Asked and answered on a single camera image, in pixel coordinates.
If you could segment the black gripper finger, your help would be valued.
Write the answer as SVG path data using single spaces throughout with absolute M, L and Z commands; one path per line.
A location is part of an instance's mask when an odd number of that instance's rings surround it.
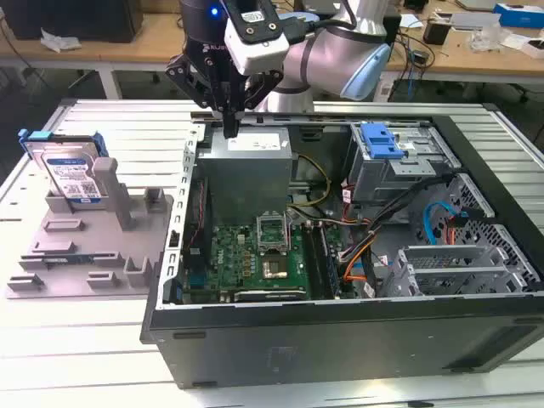
M 230 79 L 230 137 L 235 138 L 246 110 L 256 108 L 283 79 L 279 70 L 243 76 L 234 70 Z
M 224 137 L 232 137 L 228 83 L 220 79 L 220 69 L 211 56 L 204 58 L 203 70 L 199 71 L 187 55 L 180 54 L 169 62 L 166 74 L 199 107 L 210 108 L 222 120 Z

